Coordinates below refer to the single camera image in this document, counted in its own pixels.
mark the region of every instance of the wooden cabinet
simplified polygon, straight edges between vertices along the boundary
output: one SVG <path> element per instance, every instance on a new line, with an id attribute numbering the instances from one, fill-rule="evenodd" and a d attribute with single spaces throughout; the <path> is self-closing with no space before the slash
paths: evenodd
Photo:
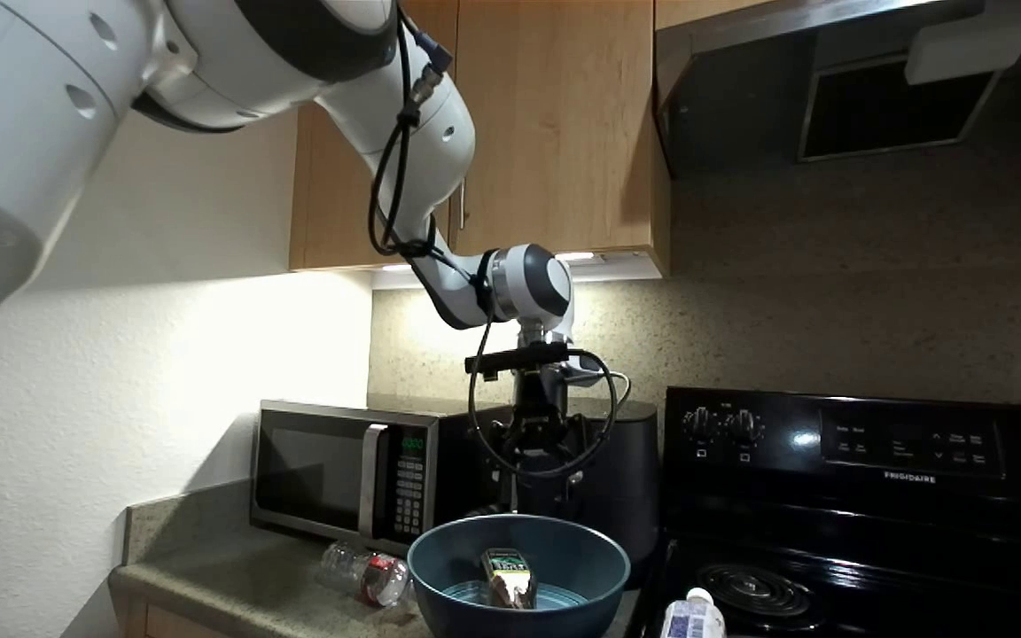
<path id="1" fill-rule="evenodd" d="M 654 0 L 403 7 L 459 53 L 455 82 L 476 118 L 476 161 L 450 203 L 463 215 L 445 215 L 455 249 L 642 250 L 662 270 L 671 177 L 654 125 Z M 367 261 L 355 243 L 369 250 L 369 172 L 346 177 L 323 113 L 302 125 L 296 267 Z"/>
<path id="2" fill-rule="evenodd" d="M 412 20 L 455 48 L 463 0 L 403 0 Z M 299 108 L 290 267 L 381 267 L 369 243 L 369 166 L 321 107 Z"/>
<path id="3" fill-rule="evenodd" d="M 229 638 L 229 632 L 218 632 L 210 623 L 195 623 L 180 613 L 171 613 L 171 610 L 143 603 L 143 599 L 125 603 L 120 633 L 125 638 Z"/>

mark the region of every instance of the black stove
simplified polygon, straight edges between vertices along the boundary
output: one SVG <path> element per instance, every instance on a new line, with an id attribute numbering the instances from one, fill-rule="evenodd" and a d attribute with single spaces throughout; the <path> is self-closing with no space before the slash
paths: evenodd
<path id="1" fill-rule="evenodd" d="M 666 389 L 662 543 L 629 633 L 1021 638 L 1021 407 Z"/>

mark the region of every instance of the teal bowl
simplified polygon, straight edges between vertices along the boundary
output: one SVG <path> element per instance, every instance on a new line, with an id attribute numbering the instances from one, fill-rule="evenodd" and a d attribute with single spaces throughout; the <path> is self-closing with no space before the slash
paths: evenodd
<path id="1" fill-rule="evenodd" d="M 480 557 L 516 544 L 535 569 L 535 610 L 487 599 Z M 538 513 L 459 518 L 407 549 L 414 603 L 438 638 L 601 638 L 607 633 L 633 561 L 609 535 Z"/>

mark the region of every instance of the black cable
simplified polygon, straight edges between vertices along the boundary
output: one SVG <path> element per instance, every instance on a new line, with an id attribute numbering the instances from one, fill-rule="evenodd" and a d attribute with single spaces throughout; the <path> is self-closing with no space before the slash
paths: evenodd
<path id="1" fill-rule="evenodd" d="M 480 339 L 476 360 L 480 360 L 484 352 L 487 352 L 490 324 L 492 324 L 492 322 L 484 324 L 484 339 Z M 581 467 L 581 463 L 604 446 L 604 438 L 609 437 L 609 430 L 614 430 L 614 422 L 617 422 L 621 401 L 617 401 L 617 382 L 614 382 L 609 363 L 607 363 L 601 353 L 594 353 L 594 352 L 570 347 L 570 353 L 594 359 L 594 360 L 604 368 L 604 378 L 607 378 L 607 386 L 609 386 L 609 415 L 607 415 L 607 422 L 601 425 L 596 438 L 594 438 L 580 456 L 570 456 L 570 460 L 563 460 L 563 463 L 558 463 L 558 467 L 548 467 L 548 470 L 525 470 L 525 467 L 510 463 L 510 460 L 487 438 L 484 422 L 480 422 L 480 412 L 476 412 L 480 368 L 476 368 L 473 378 L 468 378 L 468 415 L 473 415 L 476 438 L 480 438 L 480 446 L 500 463 L 500 470 L 507 470 L 510 477 L 559 477 L 559 476 Z"/>
<path id="2" fill-rule="evenodd" d="M 419 31 L 403 9 L 401 9 L 401 24 L 403 24 L 412 34 Z"/>
<path id="3" fill-rule="evenodd" d="M 369 243 L 381 250 L 381 255 L 399 255 L 401 250 L 401 239 L 399 239 L 399 211 L 401 211 L 401 198 L 403 198 L 403 177 L 407 177 L 407 134 L 412 127 L 419 125 L 419 103 L 412 100 L 412 68 L 407 68 L 407 42 L 403 42 L 403 29 L 407 29 L 407 17 L 401 9 L 401 20 L 399 20 L 399 42 L 401 42 L 401 86 L 403 86 L 403 103 L 401 103 L 401 113 L 399 113 L 399 125 L 390 132 L 390 141 L 385 146 L 385 154 L 375 161 L 375 172 L 372 172 L 372 191 L 369 191 Z M 390 211 L 387 211 L 387 228 L 385 228 L 385 238 L 375 235 L 385 210 L 381 210 L 381 185 L 385 185 L 385 172 L 394 158 L 394 150 L 401 141 L 401 158 L 399 158 L 399 185 L 394 185 L 394 203 L 390 203 Z"/>
<path id="4" fill-rule="evenodd" d="M 626 378 L 626 392 L 621 392 L 621 402 L 617 402 L 617 412 L 629 402 L 629 398 L 633 398 L 633 378 L 626 376 L 626 373 L 614 373 L 617 378 Z"/>
<path id="5" fill-rule="evenodd" d="M 440 243 L 431 249 L 431 259 L 445 261 L 448 270 L 455 270 L 459 275 L 473 275 L 468 270 L 463 270 L 459 261 L 448 259 L 448 250 Z"/>

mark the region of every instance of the wall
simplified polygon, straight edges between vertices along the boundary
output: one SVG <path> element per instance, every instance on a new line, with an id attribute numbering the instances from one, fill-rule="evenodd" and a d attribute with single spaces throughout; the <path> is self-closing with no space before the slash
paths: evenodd
<path id="1" fill-rule="evenodd" d="M 296 120 L 133 118 L 0 313 L 0 638 L 119 633 L 120 510 L 245 476 L 263 398 L 367 401 L 369 285 L 286 275 Z"/>
<path id="2" fill-rule="evenodd" d="M 1021 401 L 1021 72 L 962 146 L 712 161 L 684 138 L 675 255 L 662 284 L 580 289 L 576 335 L 642 401 L 671 382 Z M 421 295 L 375 295 L 369 386 L 464 398 L 476 345 Z"/>

